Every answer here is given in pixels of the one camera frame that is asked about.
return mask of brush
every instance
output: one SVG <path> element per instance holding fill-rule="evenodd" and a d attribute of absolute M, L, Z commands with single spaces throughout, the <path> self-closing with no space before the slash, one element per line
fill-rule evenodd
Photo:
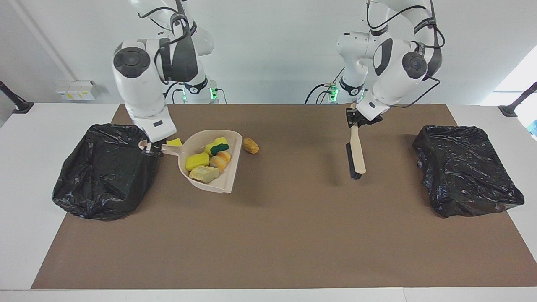
<path fill-rule="evenodd" d="M 351 107 L 355 109 L 356 103 L 353 103 Z M 346 145 L 346 149 L 351 179 L 360 179 L 366 173 L 366 164 L 362 144 L 358 136 L 358 125 L 351 127 L 351 141 Z"/>

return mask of table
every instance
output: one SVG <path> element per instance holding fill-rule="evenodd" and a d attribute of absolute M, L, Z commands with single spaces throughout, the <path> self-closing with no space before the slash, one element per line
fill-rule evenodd
<path fill-rule="evenodd" d="M 13 116 L 0 128 L 6 146 L 0 152 L 4 210 L 0 213 L 1 300 L 68 301 L 73 297 L 145 300 L 340 300 L 351 301 L 534 301 L 537 289 L 336 289 L 336 290 L 200 290 L 200 291 L 27 291 L 40 268 L 65 213 L 48 198 L 63 160 L 92 124 L 109 122 L 115 104 L 37 104 L 24 116 Z M 528 156 L 537 150 L 535 142 L 516 119 L 503 118 L 495 107 L 450 106 L 459 125 L 475 125 L 490 135 L 507 172 L 525 194 L 527 204 L 510 215 L 535 257 L 537 240 L 532 217 L 537 196 L 531 179 L 537 164 Z M 38 169 L 40 174 L 30 173 Z M 28 203 L 9 203 L 21 192 Z M 23 211 L 23 217 L 14 213 Z"/>

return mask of trash bag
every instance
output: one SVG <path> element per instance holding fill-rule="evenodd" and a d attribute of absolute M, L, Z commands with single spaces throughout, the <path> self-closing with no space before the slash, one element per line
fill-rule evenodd
<path fill-rule="evenodd" d="M 74 216 L 115 220 L 134 212 L 156 174 L 159 147 L 132 125 L 93 125 L 63 163 L 53 202 Z"/>
<path fill-rule="evenodd" d="M 524 204 L 482 129 L 425 126 L 413 147 L 431 206 L 441 216 L 479 216 Z"/>

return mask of beige dustpan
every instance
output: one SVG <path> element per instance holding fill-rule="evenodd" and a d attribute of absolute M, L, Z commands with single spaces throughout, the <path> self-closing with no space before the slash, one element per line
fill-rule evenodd
<path fill-rule="evenodd" d="M 205 145 L 221 137 L 224 137 L 228 141 L 229 152 L 231 153 L 231 162 L 229 162 L 222 175 L 208 184 L 190 179 L 188 177 L 189 172 L 185 169 L 186 158 L 197 153 L 202 153 L 205 149 Z M 235 182 L 238 159 L 241 154 L 241 145 L 242 136 L 235 131 L 205 130 L 191 136 L 182 146 L 162 145 L 162 152 L 164 154 L 177 156 L 179 170 L 181 170 L 183 176 L 196 188 L 209 192 L 231 193 L 233 183 Z M 147 147 L 150 147 L 150 143 L 141 141 L 139 147 L 142 150 L 146 149 Z"/>

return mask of brown table cover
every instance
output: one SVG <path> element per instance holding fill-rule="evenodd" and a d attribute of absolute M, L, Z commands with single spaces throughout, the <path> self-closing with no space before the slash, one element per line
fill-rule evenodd
<path fill-rule="evenodd" d="M 66 215 L 34 289 L 537 286 L 507 213 L 443 219 L 430 209 L 411 144 L 424 125 L 455 125 L 444 105 L 393 109 L 362 127 L 358 181 L 345 106 L 169 107 L 174 138 L 225 129 L 259 143 L 259 154 L 242 153 L 233 193 L 196 189 L 165 155 L 132 215 Z M 132 123 L 123 105 L 113 122 Z"/>

